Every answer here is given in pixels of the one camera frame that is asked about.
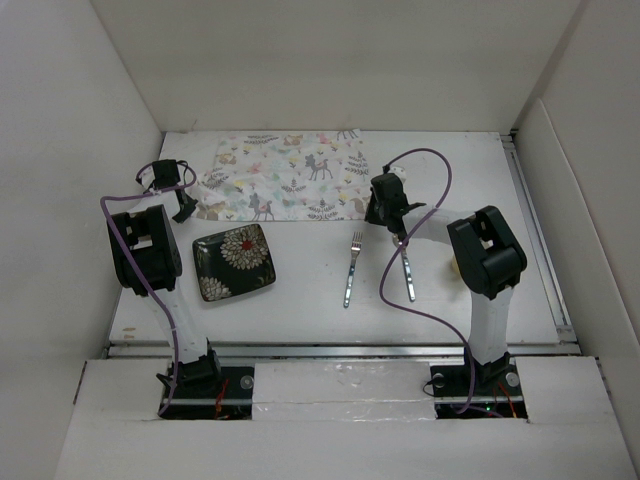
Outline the floral animal print cloth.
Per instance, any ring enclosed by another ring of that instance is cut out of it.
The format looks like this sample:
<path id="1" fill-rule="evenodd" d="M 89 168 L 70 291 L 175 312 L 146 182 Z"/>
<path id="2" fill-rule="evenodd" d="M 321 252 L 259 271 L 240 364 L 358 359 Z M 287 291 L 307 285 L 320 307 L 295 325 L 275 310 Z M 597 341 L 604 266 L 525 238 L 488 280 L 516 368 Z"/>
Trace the floral animal print cloth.
<path id="1" fill-rule="evenodd" d="M 192 190 L 212 221 L 361 220 L 370 198 L 358 130 L 228 134 Z"/>

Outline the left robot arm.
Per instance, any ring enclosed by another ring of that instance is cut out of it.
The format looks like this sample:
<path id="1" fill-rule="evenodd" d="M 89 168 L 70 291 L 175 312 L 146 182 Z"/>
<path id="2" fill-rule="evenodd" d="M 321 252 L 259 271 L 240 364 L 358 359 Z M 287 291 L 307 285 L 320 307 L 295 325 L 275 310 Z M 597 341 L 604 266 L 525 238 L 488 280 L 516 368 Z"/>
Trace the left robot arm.
<path id="1" fill-rule="evenodd" d="M 196 200 L 186 189 L 196 174 L 184 160 L 158 160 L 143 167 L 136 181 L 145 192 L 136 197 L 105 196 L 105 216 L 115 272 L 120 284 L 150 308 L 171 347 L 174 375 L 201 396 L 222 387 L 222 371 L 215 352 L 200 333 L 181 292 L 183 264 L 172 225 L 188 220 Z"/>

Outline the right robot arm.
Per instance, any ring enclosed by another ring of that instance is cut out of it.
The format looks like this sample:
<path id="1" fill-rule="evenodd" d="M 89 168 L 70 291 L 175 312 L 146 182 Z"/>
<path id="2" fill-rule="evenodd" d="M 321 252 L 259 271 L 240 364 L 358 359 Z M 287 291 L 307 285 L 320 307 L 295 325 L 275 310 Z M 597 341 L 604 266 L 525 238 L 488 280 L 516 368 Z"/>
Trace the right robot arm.
<path id="1" fill-rule="evenodd" d="M 365 221 L 386 227 L 398 248 L 404 248 L 409 237 L 452 247 L 472 300 L 468 346 L 474 362 L 462 369 L 462 381 L 471 392 L 486 393 L 498 382 L 497 368 L 508 362 L 508 311 L 527 267 L 523 248 L 495 206 L 471 213 L 411 204 L 394 173 L 374 177 L 371 192 Z"/>

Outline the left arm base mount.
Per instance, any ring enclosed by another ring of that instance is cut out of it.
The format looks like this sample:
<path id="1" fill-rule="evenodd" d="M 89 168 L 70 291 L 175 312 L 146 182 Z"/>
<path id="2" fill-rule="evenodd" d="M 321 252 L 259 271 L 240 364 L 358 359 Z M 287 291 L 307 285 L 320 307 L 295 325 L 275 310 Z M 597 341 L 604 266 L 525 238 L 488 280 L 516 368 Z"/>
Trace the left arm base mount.
<path id="1" fill-rule="evenodd" d="M 164 387 L 159 416 L 166 420 L 250 420 L 252 418 L 253 366 L 221 366 L 210 351 L 196 362 L 180 363 L 172 390 L 174 364 L 156 377 Z"/>

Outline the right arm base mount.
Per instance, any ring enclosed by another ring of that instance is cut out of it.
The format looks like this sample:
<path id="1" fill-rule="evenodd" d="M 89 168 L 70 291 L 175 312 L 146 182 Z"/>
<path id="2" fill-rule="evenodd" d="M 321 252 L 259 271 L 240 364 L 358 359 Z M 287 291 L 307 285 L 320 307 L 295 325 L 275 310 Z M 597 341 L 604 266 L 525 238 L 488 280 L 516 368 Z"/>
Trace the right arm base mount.
<path id="1" fill-rule="evenodd" d="M 472 371 L 468 358 L 461 365 L 433 365 L 423 392 L 434 400 L 436 418 L 527 419 L 522 385 L 509 353 Z"/>

